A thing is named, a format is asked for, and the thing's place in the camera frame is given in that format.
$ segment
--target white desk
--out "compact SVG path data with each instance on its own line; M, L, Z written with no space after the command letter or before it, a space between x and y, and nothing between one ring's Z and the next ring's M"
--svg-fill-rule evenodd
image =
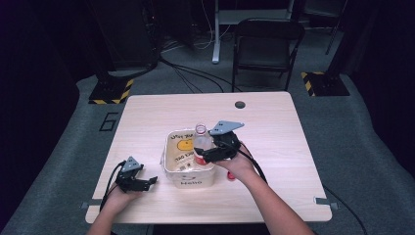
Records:
M235 108L243 101L243 109ZM326 198L303 134L292 98L287 92L217 93L131 96L119 121L93 199L102 199L114 167L133 156L144 169L137 178L158 176L150 191L130 204L120 223L250 223L263 222L254 200L239 182L229 181L217 166L214 184L203 189L178 189L166 178L160 160L167 134L193 128L203 121L213 128L219 120L240 121L234 132L248 146L269 185L305 221L327 221ZM99 206L90 206L92 223Z
M276 10L219 10L219 1L214 2L214 48L211 61L219 63L221 24L238 24L248 18L289 19L293 10L294 0L290 0L287 9Z

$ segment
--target black chair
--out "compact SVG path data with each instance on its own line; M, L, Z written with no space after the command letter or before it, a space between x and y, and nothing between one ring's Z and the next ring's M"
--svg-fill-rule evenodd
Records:
M238 70L287 72L290 84L297 51L304 36L300 23L276 19L246 19L235 29L232 92Z
M322 19L331 19L336 21L332 29L332 37L329 46L326 50L326 55L329 54L333 41L336 37L343 13L347 5L347 0L305 0L303 13L309 17L316 17Z

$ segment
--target clear bottle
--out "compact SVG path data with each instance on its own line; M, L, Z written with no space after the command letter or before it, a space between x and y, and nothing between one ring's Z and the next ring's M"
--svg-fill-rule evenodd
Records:
M208 150L211 149L211 137L208 134L207 127L203 123L198 123L195 128L193 137L193 148ZM194 151L195 162L199 165L207 165L204 157Z

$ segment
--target gray carpet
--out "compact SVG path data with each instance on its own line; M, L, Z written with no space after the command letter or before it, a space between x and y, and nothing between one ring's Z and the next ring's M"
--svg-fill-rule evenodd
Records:
M309 97L306 92L300 73L328 68L339 39L331 54L325 56L328 40L327 34L307 32L289 88L321 180L354 210L368 234L414 234L415 181L373 131L364 102L349 77L342 75L350 96ZM194 51L180 47L162 56L230 81L232 43L222 43L219 65L211 63L211 52L212 44ZM205 93L220 92L211 81L183 74ZM265 79L253 80L259 76ZM227 82L216 81L225 92L230 91ZM88 105L96 82L92 76L77 83L80 99L65 133L1 234L84 234L89 228L84 219L86 210L80 205L92 197L115 135L115 131L99 130L107 113L117 113L111 118L119 120L124 108L124 104ZM276 90L279 83L267 74L249 73L238 80L243 91ZM130 92L131 95L178 93L192 90L165 64L136 78ZM333 211L329 222L309 223L311 228L318 234L363 234L350 211L333 195L328 192L327 195L341 208ZM114 232L119 235L151 235L153 229L153 225L114 225Z

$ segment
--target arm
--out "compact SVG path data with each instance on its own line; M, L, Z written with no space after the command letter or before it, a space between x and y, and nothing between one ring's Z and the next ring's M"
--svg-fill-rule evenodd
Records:
M249 153L244 146L241 150ZM232 160L216 164L228 169L248 188L270 234L313 234L296 212L259 177L246 157L238 153Z
M134 199L138 198L141 192L122 192L116 184L113 184L110 195L104 207L95 218L94 223L88 231L88 235L111 234L111 228L115 217Z

